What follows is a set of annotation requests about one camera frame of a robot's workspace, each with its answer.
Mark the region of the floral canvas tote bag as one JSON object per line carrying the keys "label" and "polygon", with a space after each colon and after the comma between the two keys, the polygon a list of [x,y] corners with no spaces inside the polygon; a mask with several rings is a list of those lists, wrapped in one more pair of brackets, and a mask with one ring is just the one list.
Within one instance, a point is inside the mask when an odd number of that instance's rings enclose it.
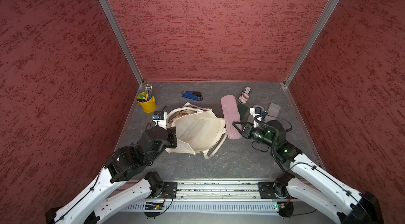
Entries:
{"label": "floral canvas tote bag", "polygon": [[225,120],[212,109],[186,103],[168,113],[167,126],[176,128],[177,147],[167,153],[202,153],[205,159],[213,157],[227,139]]}

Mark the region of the pink pencil case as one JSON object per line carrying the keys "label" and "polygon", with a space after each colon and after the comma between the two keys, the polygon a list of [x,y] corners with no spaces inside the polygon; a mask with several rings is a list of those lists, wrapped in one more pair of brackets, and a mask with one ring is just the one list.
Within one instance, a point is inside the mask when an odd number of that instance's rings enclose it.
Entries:
{"label": "pink pencil case", "polygon": [[242,136],[234,127],[233,122],[240,122],[240,115],[237,108],[236,98],[233,95],[226,95],[221,98],[221,107],[225,119],[227,137],[230,140],[240,139]]}

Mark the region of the green pencil case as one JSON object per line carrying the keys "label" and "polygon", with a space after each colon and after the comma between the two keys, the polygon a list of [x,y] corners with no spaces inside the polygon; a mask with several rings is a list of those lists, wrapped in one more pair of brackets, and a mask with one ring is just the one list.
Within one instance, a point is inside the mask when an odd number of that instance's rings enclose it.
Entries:
{"label": "green pencil case", "polygon": [[247,122],[248,117],[250,116],[250,108],[248,108],[246,105],[239,103],[238,106],[238,112],[240,116],[240,121],[241,122]]}

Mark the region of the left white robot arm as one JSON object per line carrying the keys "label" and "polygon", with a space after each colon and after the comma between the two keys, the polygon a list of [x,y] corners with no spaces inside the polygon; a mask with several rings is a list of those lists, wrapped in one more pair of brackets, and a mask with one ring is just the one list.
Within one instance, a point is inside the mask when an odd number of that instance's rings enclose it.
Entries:
{"label": "left white robot arm", "polygon": [[99,174],[71,202],[50,209],[48,224],[102,224],[127,205],[146,198],[167,197],[165,183],[157,172],[148,172],[132,187],[112,196],[134,176],[143,173],[165,151],[177,147],[176,128],[152,127],[136,144],[119,148],[104,163]]}

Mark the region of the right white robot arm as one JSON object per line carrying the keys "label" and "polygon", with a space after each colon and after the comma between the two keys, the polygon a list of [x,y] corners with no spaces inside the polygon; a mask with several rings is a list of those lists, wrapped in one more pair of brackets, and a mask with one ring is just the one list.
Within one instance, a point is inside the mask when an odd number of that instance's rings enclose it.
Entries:
{"label": "right white robot arm", "polygon": [[298,199],[321,212],[336,224],[382,224],[380,203],[370,192],[345,185],[315,164],[299,148],[286,140],[292,128],[259,117],[254,123],[233,122],[233,127],[246,139],[264,145],[283,173],[273,182],[279,199]]}

